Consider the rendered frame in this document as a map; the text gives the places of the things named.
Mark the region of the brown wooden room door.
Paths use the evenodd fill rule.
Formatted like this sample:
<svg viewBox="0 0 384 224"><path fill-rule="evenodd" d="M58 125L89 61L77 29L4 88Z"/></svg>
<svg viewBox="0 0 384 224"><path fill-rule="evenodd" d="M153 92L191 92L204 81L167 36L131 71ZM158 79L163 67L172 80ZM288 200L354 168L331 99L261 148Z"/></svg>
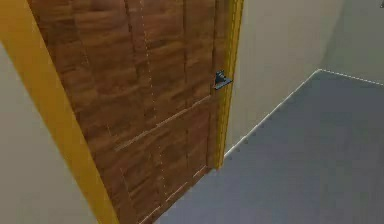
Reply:
<svg viewBox="0 0 384 224"><path fill-rule="evenodd" d="M155 224L222 164L243 3L0 0L0 41L99 224Z"/></svg>

